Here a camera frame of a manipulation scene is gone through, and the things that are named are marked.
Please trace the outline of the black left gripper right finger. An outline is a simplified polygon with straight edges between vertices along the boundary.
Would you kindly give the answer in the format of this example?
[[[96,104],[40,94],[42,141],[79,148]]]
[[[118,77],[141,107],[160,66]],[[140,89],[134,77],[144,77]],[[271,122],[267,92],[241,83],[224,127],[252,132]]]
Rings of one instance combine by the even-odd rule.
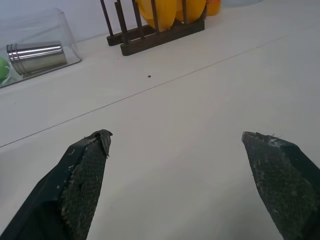
[[[245,131],[258,194],[283,240],[320,240],[320,168],[294,143]]]

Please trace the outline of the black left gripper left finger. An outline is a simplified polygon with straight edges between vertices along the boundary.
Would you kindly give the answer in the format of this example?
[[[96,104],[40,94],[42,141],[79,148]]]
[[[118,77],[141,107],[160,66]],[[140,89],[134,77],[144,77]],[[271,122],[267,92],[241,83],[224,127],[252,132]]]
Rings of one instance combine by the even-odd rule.
[[[70,145],[33,188],[0,240],[87,240],[112,135],[101,129]]]

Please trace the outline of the green plastic cup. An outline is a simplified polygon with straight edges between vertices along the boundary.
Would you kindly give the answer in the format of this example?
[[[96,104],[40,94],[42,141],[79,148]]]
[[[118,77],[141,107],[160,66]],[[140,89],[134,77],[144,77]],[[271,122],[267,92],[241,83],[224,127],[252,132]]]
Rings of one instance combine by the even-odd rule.
[[[8,61],[0,56],[0,84],[4,85],[11,76],[11,67]]]

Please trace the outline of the stainless steel cup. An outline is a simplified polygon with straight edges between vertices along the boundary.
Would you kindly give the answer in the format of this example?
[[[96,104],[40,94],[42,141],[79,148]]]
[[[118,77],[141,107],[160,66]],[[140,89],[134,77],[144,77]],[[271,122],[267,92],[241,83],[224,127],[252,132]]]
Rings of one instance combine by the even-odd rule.
[[[12,67],[21,76],[67,64],[60,41],[12,43],[6,46],[6,53]]]

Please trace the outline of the clear plastic box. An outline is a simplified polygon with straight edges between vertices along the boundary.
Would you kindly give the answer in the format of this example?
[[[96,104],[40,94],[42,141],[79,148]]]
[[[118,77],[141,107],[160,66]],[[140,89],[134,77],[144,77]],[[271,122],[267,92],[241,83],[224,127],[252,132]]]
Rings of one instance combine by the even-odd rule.
[[[18,74],[12,67],[7,55],[7,45],[54,41],[61,42],[67,64],[26,75]],[[7,60],[11,69],[10,78],[5,84],[0,84],[0,89],[78,64],[82,61],[65,13],[58,8],[20,17],[0,19],[0,57]]]

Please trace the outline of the dark wooden plate rack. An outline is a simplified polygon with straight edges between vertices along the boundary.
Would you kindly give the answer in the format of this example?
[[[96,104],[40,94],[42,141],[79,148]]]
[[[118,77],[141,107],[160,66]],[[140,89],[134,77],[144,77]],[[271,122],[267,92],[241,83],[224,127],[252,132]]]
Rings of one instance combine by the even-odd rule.
[[[172,27],[165,31],[159,31],[158,21],[156,17],[155,0],[151,0],[153,14],[155,18],[155,29],[140,15],[136,0],[131,0],[135,21],[137,27],[128,29],[121,0],[115,0],[114,6],[120,25],[120,32],[114,33],[108,16],[105,0],[100,0],[104,18],[109,31],[106,38],[109,46],[119,45],[123,56],[131,56],[136,53],[172,42],[174,40],[201,32],[205,29],[205,17],[207,15],[207,6],[200,18],[192,23],[187,23],[187,6],[186,0],[182,0],[183,20],[179,21],[175,18]]]

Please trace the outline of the orange cup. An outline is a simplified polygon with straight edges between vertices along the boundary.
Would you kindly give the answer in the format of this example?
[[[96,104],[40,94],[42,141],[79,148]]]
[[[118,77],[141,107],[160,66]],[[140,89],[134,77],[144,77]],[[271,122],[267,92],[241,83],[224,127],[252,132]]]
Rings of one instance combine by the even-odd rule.
[[[216,16],[221,9],[221,0],[206,0],[207,16]]]

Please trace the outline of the yellow plate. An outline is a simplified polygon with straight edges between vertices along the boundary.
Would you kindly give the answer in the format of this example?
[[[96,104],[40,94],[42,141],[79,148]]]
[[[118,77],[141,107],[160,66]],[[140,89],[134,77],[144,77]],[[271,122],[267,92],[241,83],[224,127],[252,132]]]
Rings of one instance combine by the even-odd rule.
[[[153,29],[156,28],[152,0],[136,0],[140,15]],[[177,0],[154,0],[156,19],[160,32],[172,27],[176,18]]]
[[[184,22],[183,0],[177,0],[176,2],[175,18],[180,22]],[[205,6],[206,0],[186,0],[186,22],[189,24],[197,21],[201,17]]]

